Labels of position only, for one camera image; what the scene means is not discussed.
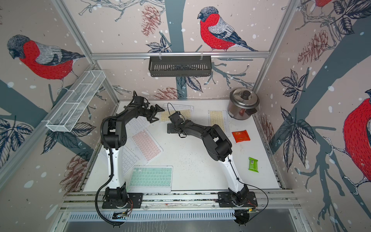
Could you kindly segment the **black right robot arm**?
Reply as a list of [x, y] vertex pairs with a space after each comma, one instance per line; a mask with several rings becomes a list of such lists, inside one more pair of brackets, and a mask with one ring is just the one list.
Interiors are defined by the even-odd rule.
[[194, 136], [201, 139], [209, 156], [220, 164], [228, 182], [228, 191], [218, 193], [219, 206], [256, 208], [255, 193], [241, 181], [232, 157], [232, 143], [220, 126], [203, 126], [188, 119], [183, 120], [179, 111], [171, 114], [169, 119], [168, 133], [176, 133], [181, 138]]

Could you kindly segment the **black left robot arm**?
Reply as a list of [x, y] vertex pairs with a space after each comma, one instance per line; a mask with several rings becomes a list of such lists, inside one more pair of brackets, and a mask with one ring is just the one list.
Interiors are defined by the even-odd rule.
[[124, 145], [128, 140], [126, 124], [132, 119], [144, 117], [149, 123], [158, 121], [158, 112], [165, 110], [157, 104], [151, 105], [145, 97], [133, 96], [131, 102], [124, 110], [115, 115], [103, 119], [100, 126], [100, 141], [106, 149], [109, 160], [109, 180], [97, 191], [105, 188], [103, 196], [103, 209], [139, 208], [141, 203], [133, 203], [127, 193], [124, 174], [122, 173], [122, 154]]

